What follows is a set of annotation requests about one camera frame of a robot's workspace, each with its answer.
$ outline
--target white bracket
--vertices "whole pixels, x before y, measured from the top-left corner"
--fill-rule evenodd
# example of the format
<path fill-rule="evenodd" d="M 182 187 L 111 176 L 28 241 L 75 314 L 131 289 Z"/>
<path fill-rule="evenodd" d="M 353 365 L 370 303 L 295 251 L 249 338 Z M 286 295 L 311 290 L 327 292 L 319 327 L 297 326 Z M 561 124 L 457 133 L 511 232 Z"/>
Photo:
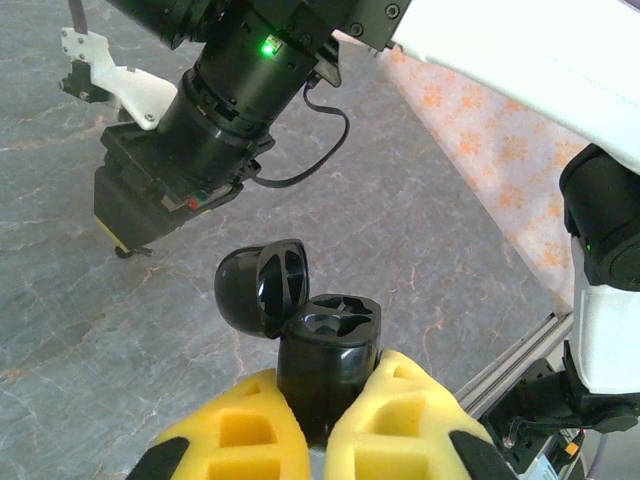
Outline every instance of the white bracket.
<path fill-rule="evenodd" d="M 102 35 L 62 29 L 62 50 L 91 66 L 91 83 L 115 96 L 143 130 L 155 130 L 177 94 L 171 82 L 144 70 L 118 67 Z"/>

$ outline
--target gray marble floor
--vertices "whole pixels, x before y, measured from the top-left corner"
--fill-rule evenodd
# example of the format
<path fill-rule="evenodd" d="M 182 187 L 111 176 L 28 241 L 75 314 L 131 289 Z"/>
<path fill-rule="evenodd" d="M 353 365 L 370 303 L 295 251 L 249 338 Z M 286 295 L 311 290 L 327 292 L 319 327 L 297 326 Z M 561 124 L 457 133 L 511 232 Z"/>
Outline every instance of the gray marble floor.
<path fill-rule="evenodd" d="M 122 261 L 92 216 L 105 107 L 57 90 L 66 2 L 4 1 L 0 15 L 0 477 L 123 479 L 161 430 L 251 372 L 277 343 L 239 336 L 212 294 L 222 257 L 299 237 L 312 294 L 368 296 L 383 344 L 456 390 L 551 309 L 470 189 L 365 50 L 343 47 L 352 135 L 310 181 L 249 185 L 235 202 Z M 104 1 L 90 26 L 118 63 L 177 80 L 197 48 L 163 49 Z M 340 120 L 296 99 L 261 158 L 284 177 L 335 142 Z M 315 469 L 321 460 L 314 459 Z"/>

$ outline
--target patterned cloth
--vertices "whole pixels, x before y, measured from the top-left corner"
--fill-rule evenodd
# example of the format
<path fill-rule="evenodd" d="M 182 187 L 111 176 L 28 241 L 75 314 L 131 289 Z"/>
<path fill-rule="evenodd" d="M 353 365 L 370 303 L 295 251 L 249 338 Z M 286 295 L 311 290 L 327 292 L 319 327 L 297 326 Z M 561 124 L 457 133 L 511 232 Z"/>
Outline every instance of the patterned cloth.
<path fill-rule="evenodd" d="M 569 311 L 574 275 L 558 181 L 564 166 L 588 142 L 460 74 L 420 63 L 398 49 L 378 59 L 526 264 L 549 288 L 557 313 Z"/>

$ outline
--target black lid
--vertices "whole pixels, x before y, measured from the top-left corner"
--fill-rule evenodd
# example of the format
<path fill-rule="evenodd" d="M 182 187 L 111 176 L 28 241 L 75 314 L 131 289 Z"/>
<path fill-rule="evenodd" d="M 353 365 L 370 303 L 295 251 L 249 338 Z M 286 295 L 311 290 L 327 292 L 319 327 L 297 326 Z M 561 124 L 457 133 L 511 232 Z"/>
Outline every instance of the black lid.
<path fill-rule="evenodd" d="M 289 239 L 241 248 L 216 272 L 218 310 L 236 330 L 278 338 L 285 321 L 309 299 L 304 245 Z"/>

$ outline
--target green indicator light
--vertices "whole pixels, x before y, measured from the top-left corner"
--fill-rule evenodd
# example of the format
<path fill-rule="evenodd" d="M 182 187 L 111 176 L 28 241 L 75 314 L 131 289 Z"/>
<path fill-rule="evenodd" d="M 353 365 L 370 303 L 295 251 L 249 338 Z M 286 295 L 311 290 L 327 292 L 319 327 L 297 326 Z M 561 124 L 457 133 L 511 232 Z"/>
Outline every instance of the green indicator light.
<path fill-rule="evenodd" d="M 271 43 L 265 42 L 262 44 L 262 54 L 266 57 L 272 57 L 276 52 L 276 47 L 274 47 Z"/>

